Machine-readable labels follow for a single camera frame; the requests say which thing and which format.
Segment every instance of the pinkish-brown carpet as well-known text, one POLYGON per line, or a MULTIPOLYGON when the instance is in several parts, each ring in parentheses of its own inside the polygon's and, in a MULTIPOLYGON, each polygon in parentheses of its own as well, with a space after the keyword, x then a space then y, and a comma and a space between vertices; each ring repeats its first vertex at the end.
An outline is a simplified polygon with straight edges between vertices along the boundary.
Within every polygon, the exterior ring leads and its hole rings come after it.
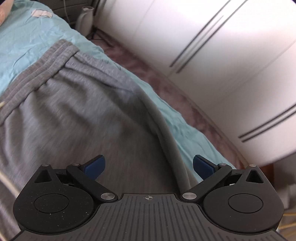
POLYGON ((214 147, 237 169, 244 169, 244 165, 237 152, 231 148, 221 135, 203 118, 190 101, 188 101, 177 88, 169 83, 166 77, 153 70, 113 39, 110 39, 110 41, 113 47, 108 46, 102 40, 92 40, 94 44, 99 45, 104 50, 105 54, 110 59, 134 73, 141 80, 149 83, 160 98, 181 113, 189 125, 202 132, 214 147))

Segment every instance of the black groove line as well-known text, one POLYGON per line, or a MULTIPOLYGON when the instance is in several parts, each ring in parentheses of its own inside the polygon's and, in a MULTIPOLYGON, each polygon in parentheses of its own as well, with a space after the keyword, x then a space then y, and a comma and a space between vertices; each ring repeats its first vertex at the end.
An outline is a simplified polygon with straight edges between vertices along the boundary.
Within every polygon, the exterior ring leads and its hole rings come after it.
MULTIPOLYGON (((111 220, 113 219, 113 215, 114 215, 114 212, 115 212, 116 208, 117 208, 117 205, 114 207, 113 213, 112 213, 112 215, 111 215, 111 217, 110 217, 110 219, 109 219, 110 222, 111 222, 111 220)), ((114 221, 114 225, 113 225, 113 228, 112 228, 112 234, 113 234, 113 230, 114 230, 115 224, 116 224, 116 222, 117 222, 118 213, 117 213, 116 221, 114 221)), ((108 216, 109 216, 109 213, 106 215, 106 218, 105 218, 105 220, 104 220, 104 222, 103 222, 103 224, 102 224, 102 226, 101 226, 101 228, 100 228, 100 232, 99 232, 99 234, 101 233, 101 231, 102 231, 102 227, 105 225, 108 216)), ((108 232, 109 227, 110 227, 110 225, 108 225, 107 228, 105 229, 105 233, 104 233, 103 238, 102 238, 103 240, 104 240, 104 238, 105 238, 105 236, 106 236, 106 233, 108 232)))
POLYGON ((138 238, 138 232, 139 232, 140 210, 141 210, 141 202, 139 202, 139 208, 138 208, 138 219, 137 219, 137 228, 136 228, 136 236, 135 236, 136 239, 138 238))
MULTIPOLYGON (((98 226, 98 224, 99 224, 99 222, 101 221, 101 218, 102 218, 103 214, 105 213, 105 210, 106 210, 106 208, 107 208, 107 206, 105 206, 105 207, 104 207, 104 210, 103 210, 103 212, 102 212, 102 214, 101 214, 101 217, 100 217, 100 218, 98 218, 98 220, 97 220, 97 222, 96 222, 96 225, 95 225, 95 227, 97 227, 97 226, 98 226)), ((106 219, 107 219, 107 217, 108 217, 108 214, 109 214, 109 212, 110 212, 110 210, 111 210, 111 209, 112 209, 112 206, 110 206, 110 208, 108 209, 108 211, 107 211, 107 215, 106 215, 106 217, 105 217, 104 221, 106 221, 106 219)), ((100 230, 99 230, 99 233, 97 234, 97 237, 96 237, 96 239, 98 238, 98 235, 101 233, 101 231, 102 231, 102 228, 103 228, 103 225, 101 226, 101 228, 100 228, 100 230)), ((93 235, 94 235, 95 231, 96 231, 96 229, 94 229, 94 230, 91 232, 91 235, 90 235, 90 237, 89 237, 89 239, 90 239, 90 240, 92 239, 92 237, 93 237, 93 235)))
POLYGON ((164 241, 164 238, 163 238, 163 224, 162 224, 161 215, 160 215, 159 202, 157 202, 157 206, 158 206, 158 216, 159 216, 159 223, 160 223, 161 240, 164 241))
POLYGON ((75 239, 75 241, 77 241, 78 240, 78 238, 80 237, 80 235, 81 235, 81 232, 77 235, 77 237, 76 237, 76 239, 75 239))
POLYGON ((275 241, 278 241, 272 234, 270 235, 275 241))
POLYGON ((245 0, 211 35, 210 37, 193 53, 193 55, 177 70, 176 74, 179 74, 185 66, 193 59, 193 57, 202 49, 202 47, 224 26, 224 24, 247 2, 245 0))
POLYGON ((289 107, 288 109, 284 110, 283 112, 281 112, 280 114, 278 114, 278 115, 276 115, 275 117, 271 118, 270 120, 266 121, 265 123, 261 124, 260 126, 258 126, 258 127, 254 128, 254 129, 252 129, 252 130, 250 130, 250 131, 248 131, 248 132, 246 132, 246 133, 240 135, 238 138, 243 138, 243 137, 247 136, 248 134, 250 134, 250 133, 252 133, 252 132, 254 132, 254 131, 260 129, 261 127, 263 127, 263 126, 265 126, 265 125, 271 123, 272 121, 274 121, 275 119, 281 117, 283 114, 287 113, 289 110, 293 109, 294 107, 296 107, 296 104, 292 105, 292 106, 289 107))
POLYGON ((154 238, 157 240, 157 231, 156 231, 156 218, 155 218, 155 203, 153 203, 153 223, 154 223, 154 238))
POLYGON ((136 206, 137 206, 137 199, 138 199, 138 196, 136 196, 136 199, 135 199, 135 205, 133 207, 133 217, 131 219, 131 226, 130 226, 130 233, 129 233, 129 237, 128 237, 128 240, 131 240, 131 234, 132 234, 132 228, 133 228, 133 220, 134 220, 134 217, 135 217, 135 211, 136 211, 136 206))
POLYGON ((85 232, 85 234, 84 234, 84 236, 83 236, 83 239, 82 239, 82 240, 84 240, 84 238, 85 238, 85 237, 86 237, 86 235, 88 234, 88 232, 89 232, 90 228, 91 228, 91 227, 88 227, 88 229, 87 229, 87 231, 85 232))
POLYGON ((291 117, 292 115, 294 115, 295 113, 296 113, 296 111, 294 111, 294 112, 291 113, 290 115, 286 116, 286 117, 283 118, 282 120, 280 120, 280 121, 274 123, 274 124, 271 125, 270 127, 267 127, 267 128, 265 128, 264 130, 258 132, 257 134, 252 135, 252 136, 250 136, 249 138, 242 140, 242 143, 245 143, 245 142, 247 142, 247 141, 249 141, 249 140, 251 140, 251 139, 253 139, 253 138, 259 136, 259 135, 262 134, 263 132, 268 131, 269 129, 271 129, 271 128, 277 126, 278 124, 282 123, 282 122, 285 121, 286 119, 290 118, 290 117, 291 117))
POLYGON ((218 232, 218 236, 220 237, 220 239, 221 239, 222 241, 224 241, 224 239, 222 238, 220 232, 218 232))
MULTIPOLYGON (((188 230, 187 230, 187 228, 186 228, 186 225, 185 225, 184 219, 183 219, 183 217, 182 217, 182 214, 181 214, 181 211, 180 211, 179 204, 176 203, 176 205, 177 205, 177 208, 178 208, 178 211, 179 211, 179 215, 180 215, 180 217, 181 217, 181 221, 182 221, 182 223, 183 223, 184 230, 186 231, 187 239, 190 240, 190 238, 189 238, 189 232, 188 232, 188 230)), ((193 233, 193 230, 192 230, 192 227, 191 227, 191 223, 190 223, 189 220, 188 220, 188 217, 187 217, 187 214, 186 214, 184 208, 183 208, 183 211, 184 211, 184 214, 185 214, 185 217, 186 217, 187 224, 188 224, 188 226, 190 227, 191 232, 193 233)))
POLYGON ((150 203, 148 204, 148 241, 151 240, 151 225, 150 225, 150 203))
POLYGON ((169 235, 169 230, 168 230, 168 221, 167 221, 167 218, 166 218, 165 205, 164 205, 164 203, 163 203, 163 197, 161 197, 161 202, 162 202, 162 204, 163 204, 163 213, 164 213, 164 217, 165 217, 166 231, 167 231, 168 239, 170 240, 170 235, 169 235))
POLYGON ((128 219, 129 219, 129 216, 130 216, 130 210, 131 210, 131 204, 132 204, 132 202, 133 202, 133 196, 131 197, 130 206, 129 206, 129 208, 128 208, 128 216, 127 216, 127 218, 126 218, 126 224, 125 224, 125 226, 124 226, 124 230, 123 230, 122 241, 124 240, 124 237, 125 237, 125 235, 126 235, 126 228, 127 228, 127 225, 128 225, 128 219))
POLYGON ((189 44, 181 51, 181 53, 173 60, 173 62, 170 64, 170 67, 173 67, 173 65, 178 61, 178 59, 184 54, 184 52, 189 48, 189 46, 194 42, 194 40, 205 30, 205 28, 213 21, 213 19, 223 10, 223 8, 230 2, 231 0, 228 0, 222 8, 203 26, 203 28, 197 33, 197 35, 189 42, 189 44))
MULTIPOLYGON (((185 211, 185 209, 184 209, 184 205, 183 205, 183 204, 182 204, 182 209, 183 209, 183 212, 185 213, 186 218, 187 218, 187 220, 188 220, 188 216, 187 216, 187 214, 186 214, 186 211, 185 211)), ((190 212, 188 206, 187 206, 187 210, 188 210, 189 215, 191 216, 191 220, 194 222, 195 228, 196 228, 196 230, 197 230, 197 232, 198 232, 198 234, 199 234, 199 236, 200 236, 200 239, 201 239, 202 241, 204 241, 204 239, 203 239, 203 237, 202 237, 202 235, 201 235, 201 233, 200 233, 200 230, 199 230, 199 228, 197 227, 197 224, 196 224, 196 222, 195 222, 195 220, 194 220, 194 218, 193 218, 193 216, 192 216, 192 213, 190 212)), ((195 233, 194 233, 194 231, 193 231, 193 228, 192 228, 192 225, 191 225, 191 224, 190 224, 190 228, 191 228, 192 234, 193 234, 193 236, 194 236, 194 240, 198 240, 198 239, 196 238, 196 236, 195 236, 195 233)))
POLYGON ((213 233, 213 231, 211 230, 211 228, 208 227, 208 229, 209 229, 210 233, 212 234, 213 238, 215 239, 215 241, 217 241, 217 238, 216 238, 216 236, 214 235, 214 233, 213 233))
POLYGON ((145 208, 146 208, 146 203, 144 203, 143 205, 142 241, 144 241, 144 231, 145 231, 145 208))
POLYGON ((175 209, 174 204, 173 204, 172 197, 170 196, 169 198, 170 198, 170 202, 171 202, 172 207, 173 207, 173 212, 174 212, 175 220, 176 220, 176 223, 177 223, 177 226, 178 226, 178 229, 179 229, 179 234, 181 236, 181 240, 184 240, 184 237, 183 237, 183 234, 182 234, 182 231, 181 231, 181 228, 180 228, 180 223, 179 223, 178 218, 177 218, 176 209, 175 209))
MULTIPOLYGON (((115 219, 115 221, 114 221, 114 224, 113 224, 113 227, 112 227, 112 230, 111 230, 111 234, 112 234, 112 235, 113 235, 114 227, 115 227, 116 222, 117 222, 117 219, 118 219, 118 215, 119 215, 119 211, 120 211, 120 209, 121 209, 121 205, 122 205, 122 203, 120 204, 120 206, 119 206, 119 208, 118 208, 117 216, 116 216, 116 219, 115 219)), ((110 221, 111 221, 112 218, 113 218, 113 215, 114 215, 114 212, 115 212, 116 208, 117 208, 117 205, 115 205, 115 207, 114 207, 113 213, 112 213, 112 215, 111 215, 111 217, 110 217, 110 221)), ((106 220, 107 220, 107 218, 105 218, 105 220, 104 220, 104 222, 103 222, 103 224, 102 224, 102 226, 101 226, 101 229, 102 229, 102 227, 104 226, 106 220)))
POLYGON ((172 227, 173 227, 173 234, 174 234, 175 240, 177 241, 176 230, 175 230, 175 226, 174 226, 174 223, 173 223, 172 214, 170 212, 170 206, 168 205, 168 197, 167 196, 165 197, 165 200, 166 200, 167 207, 168 207, 168 214, 170 216, 170 222, 171 222, 172 227))
POLYGON ((205 227, 203 226, 202 222, 200 221, 200 218, 198 217, 198 214, 197 214, 196 210, 194 209, 193 206, 191 206, 191 209, 194 211, 195 216, 196 216, 198 222, 200 223, 200 226, 202 227, 202 229, 203 229, 203 231, 204 231, 204 233, 205 233, 207 239, 210 240, 210 237, 208 236, 207 231, 205 230, 205 227))
POLYGON ((123 217, 124 217, 124 213, 126 212, 126 204, 128 203, 128 199, 129 199, 129 196, 128 196, 128 198, 126 199, 126 203, 124 204, 124 208, 123 208, 123 212, 122 212, 122 216, 121 216, 121 219, 120 219, 120 223, 119 223, 119 228, 118 228, 118 230, 117 230, 117 234, 116 234, 116 238, 115 238, 115 240, 118 240, 118 236, 119 236, 119 232, 120 232, 120 230, 121 230, 121 224, 122 224, 122 220, 123 220, 123 217))

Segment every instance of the wardrobe handle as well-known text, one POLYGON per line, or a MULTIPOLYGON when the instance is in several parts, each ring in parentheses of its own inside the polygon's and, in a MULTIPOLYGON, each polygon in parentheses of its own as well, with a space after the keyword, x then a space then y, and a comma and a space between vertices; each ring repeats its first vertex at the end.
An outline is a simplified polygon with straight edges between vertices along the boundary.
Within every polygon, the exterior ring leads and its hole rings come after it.
POLYGON ((173 62, 170 64, 170 67, 173 67, 173 65, 178 61, 178 59, 184 54, 184 52, 189 48, 189 46, 194 42, 194 40, 205 30, 205 28, 213 21, 213 19, 223 10, 223 8, 230 2, 231 0, 228 0, 222 8, 219 9, 219 11, 203 26, 203 28, 197 33, 197 35, 189 42, 189 44, 180 52, 180 54, 173 60, 173 62))
POLYGON ((185 66, 192 60, 192 58, 202 49, 202 47, 213 37, 220 28, 247 2, 248 0, 243 1, 243 3, 211 34, 211 36, 191 55, 191 57, 177 70, 176 74, 179 74, 185 66))

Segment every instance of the power cord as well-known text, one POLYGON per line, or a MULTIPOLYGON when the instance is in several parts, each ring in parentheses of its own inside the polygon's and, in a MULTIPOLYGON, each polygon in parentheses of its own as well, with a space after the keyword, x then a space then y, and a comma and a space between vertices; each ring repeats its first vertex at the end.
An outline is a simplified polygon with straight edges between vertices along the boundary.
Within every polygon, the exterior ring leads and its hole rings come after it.
POLYGON ((284 237, 285 239, 288 239, 288 237, 293 236, 293 235, 295 235, 295 234, 296 234, 296 231, 294 230, 294 231, 292 231, 292 232, 289 232, 289 233, 283 235, 283 237, 284 237))
POLYGON ((296 216, 296 213, 284 213, 283 217, 291 217, 291 216, 296 216))
POLYGON ((66 14, 66 17, 67 17, 67 22, 68 22, 68 24, 70 24, 70 20, 69 20, 69 17, 68 17, 68 14, 67 14, 67 9, 66 9, 66 0, 63 0, 63 2, 64 2, 65 14, 66 14))
POLYGON ((103 40, 96 32, 90 33, 88 36, 86 36, 88 40, 103 40))
POLYGON ((279 230, 282 230, 282 229, 287 229, 287 228, 291 228, 291 227, 295 227, 295 226, 296 226, 296 222, 290 223, 290 224, 286 224, 286 225, 278 226, 278 229, 279 230))

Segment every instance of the gray sweatpants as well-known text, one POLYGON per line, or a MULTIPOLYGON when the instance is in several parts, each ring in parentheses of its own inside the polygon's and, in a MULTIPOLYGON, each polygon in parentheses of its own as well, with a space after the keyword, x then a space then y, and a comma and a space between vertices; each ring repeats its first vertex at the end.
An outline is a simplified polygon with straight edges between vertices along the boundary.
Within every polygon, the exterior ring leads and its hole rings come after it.
MULTIPOLYGON (((21 190, 42 163, 65 168, 98 154, 97 179, 122 193, 178 193, 196 185, 160 111, 124 72, 70 42, 55 43, 1 96, 0 171, 21 190)), ((0 230, 19 231, 15 197, 0 183, 0 230)))

